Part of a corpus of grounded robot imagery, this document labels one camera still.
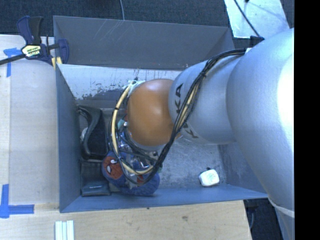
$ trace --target small white box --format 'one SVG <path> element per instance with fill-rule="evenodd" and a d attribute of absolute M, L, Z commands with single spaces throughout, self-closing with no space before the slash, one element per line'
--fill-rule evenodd
<path fill-rule="evenodd" d="M 202 186 L 209 187 L 219 183 L 218 173 L 214 169 L 206 170 L 199 175 Z"/>

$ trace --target gray bin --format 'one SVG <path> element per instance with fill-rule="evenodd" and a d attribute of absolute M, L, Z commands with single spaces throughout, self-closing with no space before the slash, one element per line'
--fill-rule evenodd
<path fill-rule="evenodd" d="M 60 212 L 267 197 L 236 143 L 200 145 L 183 138 L 163 163 L 160 186 L 153 196 L 81 195 L 82 124 L 77 105 L 100 108 L 108 120 L 127 79 L 173 79 L 194 64 L 234 49 L 228 28 L 55 16 L 54 37 L 66 38 L 70 47 L 68 64 L 56 69 Z M 103 84 L 97 88 L 95 80 Z M 218 185 L 201 186 L 198 175 L 207 167 L 218 172 Z"/>

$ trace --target blue tape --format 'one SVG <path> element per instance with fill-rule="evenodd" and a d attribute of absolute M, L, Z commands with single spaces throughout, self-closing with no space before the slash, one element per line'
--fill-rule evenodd
<path fill-rule="evenodd" d="M 3 52 L 5 55 L 8 56 L 8 58 L 22 54 L 21 50 L 17 48 L 4 49 Z M 11 76 L 11 62 L 9 62 L 6 66 L 6 77 L 8 78 L 10 76 Z"/>
<path fill-rule="evenodd" d="M 2 185 L 0 218 L 7 219 L 15 214 L 34 214 L 34 204 L 9 205 L 9 184 Z"/>

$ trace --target white cylinder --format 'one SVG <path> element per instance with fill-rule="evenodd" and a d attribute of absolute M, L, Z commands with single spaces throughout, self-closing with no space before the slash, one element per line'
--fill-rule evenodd
<path fill-rule="evenodd" d="M 202 82 L 196 106 L 181 131 L 184 138 L 202 144 L 228 144 L 235 141 L 228 119 L 226 92 L 229 76 L 238 61 L 238 56 L 230 56 L 219 61 L 210 70 Z M 173 121 L 205 64 L 206 61 L 187 68 L 174 80 L 168 99 Z"/>

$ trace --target black cable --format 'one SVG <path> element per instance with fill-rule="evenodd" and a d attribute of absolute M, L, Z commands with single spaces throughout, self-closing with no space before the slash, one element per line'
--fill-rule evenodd
<path fill-rule="evenodd" d="M 207 61 L 207 63 L 205 64 L 203 70 L 201 71 L 201 73 L 196 77 L 196 79 L 193 81 L 183 103 L 182 103 L 182 106 L 181 106 L 181 110 L 179 112 L 179 114 L 177 115 L 176 119 L 175 119 L 175 122 L 174 122 L 174 126 L 173 126 L 173 130 L 172 130 L 172 134 L 171 134 L 171 137 L 168 141 L 168 143 L 164 146 L 164 148 L 162 149 L 160 155 L 159 155 L 159 158 L 158 160 L 156 161 L 154 167 L 153 167 L 153 170 L 151 171 L 151 173 L 148 175 L 148 177 L 142 182 L 142 183 L 139 183 L 138 185 L 143 185 L 143 184 L 146 184 L 148 183 L 153 177 L 154 175 L 157 173 L 158 169 L 160 168 L 160 166 L 162 166 L 162 163 L 164 162 L 172 144 L 174 143 L 175 139 L 176 139 L 176 136 L 178 135 L 178 133 L 181 131 L 181 129 L 183 128 L 183 126 L 185 125 L 185 123 L 187 122 L 187 120 L 189 119 L 190 115 L 191 115 L 191 112 L 193 111 L 194 107 L 195 107 L 195 104 L 196 104 L 196 99 L 194 99 L 192 102 L 191 102 L 191 106 L 189 106 L 189 110 L 187 112 L 187 115 L 185 116 L 184 120 L 183 120 L 183 123 L 179 126 L 178 125 L 178 122 L 180 121 L 181 119 L 181 116 L 182 116 L 182 112 L 185 110 L 185 107 L 187 105 L 187 101 L 191 95 L 191 93 L 193 92 L 193 89 L 195 87 L 197 87 L 197 93 L 195 95 L 195 97 L 197 98 L 198 97 L 198 93 L 199 93 L 199 90 L 200 90 L 200 87 L 201 87 L 201 83 L 203 81 L 203 79 L 206 77 L 206 74 L 207 72 L 218 62 L 220 61 L 221 59 L 225 58 L 225 57 L 228 57 L 228 56 L 232 56 L 232 55 L 244 55 L 246 52 L 245 49 L 236 49 L 236 50 L 229 50 L 229 51 L 226 51 L 226 52 L 222 52 L 220 54 L 218 54 L 217 56 L 214 56 L 213 58 L 209 59 Z"/>
<path fill-rule="evenodd" d="M 120 2 L 120 6 L 121 6 L 121 12 L 122 12 L 122 19 L 125 21 L 125 10 L 124 10 L 124 6 L 122 4 L 122 0 L 119 0 Z"/>
<path fill-rule="evenodd" d="M 247 18 L 247 16 L 245 15 L 244 11 L 241 9 L 240 5 L 238 4 L 237 0 L 233 0 L 235 2 L 235 5 L 238 7 L 239 11 L 241 12 L 242 16 L 244 17 L 244 19 L 246 20 L 246 22 L 249 24 L 249 26 L 251 27 L 251 29 L 253 30 L 253 32 L 260 38 L 263 38 L 258 32 L 257 30 L 254 28 L 254 26 L 251 24 L 251 22 L 249 21 L 249 19 Z"/>

